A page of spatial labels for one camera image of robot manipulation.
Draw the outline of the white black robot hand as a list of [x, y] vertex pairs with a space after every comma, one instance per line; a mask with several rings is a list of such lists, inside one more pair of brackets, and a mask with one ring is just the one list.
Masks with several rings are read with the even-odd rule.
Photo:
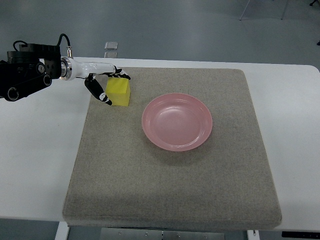
[[96, 80], [96, 76], [105, 75], [111, 78], [131, 77], [121, 68], [111, 63], [103, 62], [79, 62], [71, 57], [61, 58], [61, 80], [84, 79], [84, 85], [89, 92], [99, 101], [112, 106], [115, 103], [107, 96], [103, 87]]

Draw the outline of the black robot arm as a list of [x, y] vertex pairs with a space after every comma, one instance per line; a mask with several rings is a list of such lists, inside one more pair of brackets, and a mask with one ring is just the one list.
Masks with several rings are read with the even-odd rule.
[[7, 61], [0, 61], [0, 97], [15, 102], [49, 87], [52, 80], [66, 77], [71, 70], [61, 57], [63, 38], [67, 56], [72, 57], [71, 43], [64, 33], [56, 45], [15, 41], [14, 50], [7, 52]]

